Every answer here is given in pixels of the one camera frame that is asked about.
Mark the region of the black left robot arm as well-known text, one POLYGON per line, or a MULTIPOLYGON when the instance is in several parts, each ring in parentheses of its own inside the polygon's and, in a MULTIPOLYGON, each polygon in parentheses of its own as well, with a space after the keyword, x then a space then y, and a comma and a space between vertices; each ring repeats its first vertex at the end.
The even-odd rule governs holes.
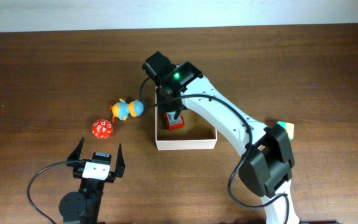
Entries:
POLYGON ((60 201, 59 212, 63 223, 95 224, 98 222, 99 209, 104 185, 113 183, 124 175, 125 163, 122 147, 118 148, 115 170, 111 171, 112 155, 95 152, 91 159, 80 159, 84 139, 67 157, 67 166, 73 168, 73 177, 80 179, 76 192, 66 194, 60 201))

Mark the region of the multicolour puzzle cube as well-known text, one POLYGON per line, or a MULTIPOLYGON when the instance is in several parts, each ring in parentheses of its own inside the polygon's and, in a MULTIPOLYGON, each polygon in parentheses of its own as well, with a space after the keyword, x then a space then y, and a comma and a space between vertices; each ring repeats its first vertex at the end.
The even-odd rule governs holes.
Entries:
POLYGON ((284 121, 278 121, 277 124, 279 124, 287 131, 288 138, 291 141, 294 138, 295 125, 293 123, 287 123, 284 121))

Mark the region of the red toy car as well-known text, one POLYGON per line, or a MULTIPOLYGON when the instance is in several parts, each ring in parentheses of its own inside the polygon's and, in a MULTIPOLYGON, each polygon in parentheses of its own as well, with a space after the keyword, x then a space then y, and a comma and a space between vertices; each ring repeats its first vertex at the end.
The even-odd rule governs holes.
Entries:
POLYGON ((181 129, 184 127, 185 122, 182 115, 179 115, 175 118, 176 112, 166 112, 164 113, 165 125, 169 131, 176 129, 181 129))

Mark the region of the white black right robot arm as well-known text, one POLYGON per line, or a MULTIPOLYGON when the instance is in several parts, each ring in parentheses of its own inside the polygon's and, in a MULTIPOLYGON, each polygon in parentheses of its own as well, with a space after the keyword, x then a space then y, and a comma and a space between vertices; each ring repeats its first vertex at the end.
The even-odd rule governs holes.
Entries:
POLYGON ((143 71, 156 89, 155 107, 161 112, 192 110, 217 129, 234 147, 240 161, 227 191, 243 208, 264 209, 267 223, 299 223, 290 187, 295 159, 291 148, 293 125, 268 127, 244 113, 213 86, 190 62, 175 65, 156 52, 143 71))

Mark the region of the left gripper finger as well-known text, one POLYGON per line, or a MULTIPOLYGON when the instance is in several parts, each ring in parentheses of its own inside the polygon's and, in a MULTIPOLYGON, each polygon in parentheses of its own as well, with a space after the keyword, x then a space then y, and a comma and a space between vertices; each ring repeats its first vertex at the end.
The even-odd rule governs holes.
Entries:
POLYGON ((82 151, 82 148, 83 148, 84 141, 85 141, 85 139, 81 138, 79 143, 78 143, 78 145, 77 145, 77 147, 75 147, 74 150, 67 157, 66 165, 68 167, 73 167, 80 160, 80 155, 81 155, 81 151, 82 151))
POLYGON ((117 178, 123 177, 125 168, 126 168, 126 165, 125 165, 124 158, 122 155, 122 144, 119 144, 117 157, 116 157, 115 176, 117 178))

